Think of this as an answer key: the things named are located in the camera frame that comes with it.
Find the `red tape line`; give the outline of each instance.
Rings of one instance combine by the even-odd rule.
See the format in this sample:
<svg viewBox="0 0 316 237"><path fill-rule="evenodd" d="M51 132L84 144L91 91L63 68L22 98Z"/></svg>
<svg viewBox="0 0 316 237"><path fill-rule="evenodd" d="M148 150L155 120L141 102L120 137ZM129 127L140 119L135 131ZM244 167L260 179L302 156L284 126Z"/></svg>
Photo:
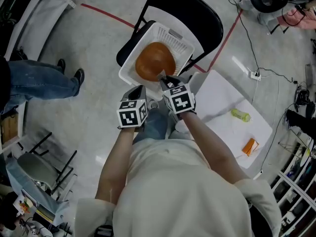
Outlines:
<svg viewBox="0 0 316 237"><path fill-rule="evenodd" d="M228 32L226 38L224 39L224 41L223 41L221 47L218 49L216 55L214 56L213 60L211 61L211 64L209 65L208 70L207 70L206 72L209 72L209 71L211 70L211 68L213 67L213 65L214 65L214 63L216 62L218 56L220 55L220 53L222 52L224 46L226 45L226 43L227 43L229 37L231 36L231 34L232 34L232 32L233 32L233 30L234 30L234 28L235 28L235 26L236 26L236 24L237 24L237 22L238 22L240 16L241 16L241 14L242 14L242 12L243 12L243 10L240 10L240 12L239 12L237 18L235 19L235 21L234 21L232 27L229 29L229 32Z"/></svg>
<svg viewBox="0 0 316 237"><path fill-rule="evenodd" d="M83 7L86 7L86 8L95 10L95 11L97 11L97 12L100 12L100 13L102 13L102 14L104 14L104 15L107 15L107 16L113 18L113 19L116 19L116 20L120 21L121 23L124 23L124 24L130 26L131 28L134 28L134 27L135 27L133 24L131 24L131 23L129 23L129 22L127 22L127 21L125 21L125 20L119 18L119 17L116 17L116 16L114 16L114 15L112 15L112 14L106 12L106 11L103 11L103 10L101 10L101 9L98 9L98 8L96 8L96 7L90 6L90 5L85 4L85 3L82 3L81 5L82 5ZM235 26L236 26L236 24L237 24L237 22L238 22L238 20L239 20L239 17L240 17L240 15L242 14L242 12L243 12L243 10L240 10L240 12L239 12L237 18L235 19L235 21L234 21L232 27L230 28L230 30L229 30L227 36L225 37L225 39L224 39L224 41L223 41L221 47L218 49L216 55L214 56L213 60L211 61L211 64L209 65L208 70L205 71L204 69L202 69L202 68L201 68L200 66L198 66L197 64L194 64L193 66L196 67L196 69L198 69L198 70L201 71L202 73L208 73L208 72L211 70L212 66L214 65L214 63L216 62L218 56L220 55L220 53L222 52L224 46L226 45L227 40L228 40L229 37L231 36L231 34L232 34L232 32L233 32L233 30L234 30L234 28L235 28Z"/></svg>

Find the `concrete floor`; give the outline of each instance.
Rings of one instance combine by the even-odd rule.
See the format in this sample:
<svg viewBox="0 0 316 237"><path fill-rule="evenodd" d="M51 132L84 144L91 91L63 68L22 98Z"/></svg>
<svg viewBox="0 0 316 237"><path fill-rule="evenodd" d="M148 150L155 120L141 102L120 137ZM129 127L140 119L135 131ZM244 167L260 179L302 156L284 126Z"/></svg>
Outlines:
<svg viewBox="0 0 316 237"><path fill-rule="evenodd" d="M228 0L204 1L221 18L225 38L236 20L236 8ZM74 2L77 7L62 15L46 42L41 61L56 63L59 58L64 58L67 64L66 75L71 77L76 69L82 67L85 70L85 82L80 94L75 98L31 100L27 107L25 125L25 131L31 142L38 141L46 131L53 132L52 138L45 144L45 147L50 149L49 157L65 162L74 150L78 150L73 162L78 181L73 187L72 206L67 215L70 223L74 218L77 200L95 196L102 166L119 133L116 129L118 126L116 105L130 87L118 76L119 65L116 63L116 54L129 40L133 30L111 17L80 4L97 7L135 24L146 0L74 0ZM145 18L160 21L169 27L181 28L175 19L167 18L154 9L151 14L147 13ZM310 38L315 36L314 31L291 28L286 34L277 30L271 36L266 27L257 23L254 13L244 13L242 19L249 31L260 67L272 69L288 78L293 77L298 82L305 81L305 64L314 63L310 42ZM199 66L207 71L217 50L199 62ZM234 60L239 60L250 70L256 70L249 41L240 21L237 22L212 69L224 76L251 102L257 82L249 79ZM269 74L270 72L262 72L263 76ZM295 85L277 76L263 78L258 83L253 105L269 125L273 126L274 132L284 110L293 103L295 89ZM289 157L288 153L280 150L276 144L284 131L285 128L281 123L275 143L264 165L264 174L261 178L269 182L275 177L270 165L273 164L280 169ZM271 140L272 138L253 165L245 170L250 177L254 177L259 172Z"/></svg>

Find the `blue jeans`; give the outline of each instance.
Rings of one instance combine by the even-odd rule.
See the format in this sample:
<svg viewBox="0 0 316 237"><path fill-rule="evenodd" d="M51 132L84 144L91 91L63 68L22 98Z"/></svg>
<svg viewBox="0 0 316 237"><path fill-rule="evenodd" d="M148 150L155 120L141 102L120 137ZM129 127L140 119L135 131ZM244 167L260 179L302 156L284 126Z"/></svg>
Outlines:
<svg viewBox="0 0 316 237"><path fill-rule="evenodd" d="M77 78L67 78L62 68L38 61L9 61L11 71L10 99L1 114L33 97L56 99L72 97L79 91Z"/></svg>
<svg viewBox="0 0 316 237"><path fill-rule="evenodd" d="M133 144L147 138L164 140L166 136L167 125L168 117L161 113L159 108L152 108L149 111L144 131L136 135Z"/></svg>

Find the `pink object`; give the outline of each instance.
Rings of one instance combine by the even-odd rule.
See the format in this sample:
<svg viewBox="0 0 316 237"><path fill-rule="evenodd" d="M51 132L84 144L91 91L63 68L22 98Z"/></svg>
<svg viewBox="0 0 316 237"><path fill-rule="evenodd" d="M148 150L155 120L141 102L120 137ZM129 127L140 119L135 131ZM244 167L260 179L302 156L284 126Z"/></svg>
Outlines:
<svg viewBox="0 0 316 237"><path fill-rule="evenodd" d="M291 9L288 13L284 14L285 20L291 24L291 25L296 25L302 20L297 26L293 27L298 27L301 29L316 29L316 15L314 13L313 9L310 10L304 10L306 16L304 17L297 9ZM277 18L278 23L283 26L291 26L288 25L282 16Z"/></svg>

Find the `power strip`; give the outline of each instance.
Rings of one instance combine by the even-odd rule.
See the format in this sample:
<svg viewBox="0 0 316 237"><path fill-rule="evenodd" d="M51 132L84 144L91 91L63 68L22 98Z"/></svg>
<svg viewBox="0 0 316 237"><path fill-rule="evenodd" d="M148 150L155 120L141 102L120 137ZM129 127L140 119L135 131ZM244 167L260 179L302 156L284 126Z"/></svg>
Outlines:
<svg viewBox="0 0 316 237"><path fill-rule="evenodd" d="M251 72L250 73L250 78L255 79L257 81L261 81L261 75L258 76L257 72Z"/></svg>

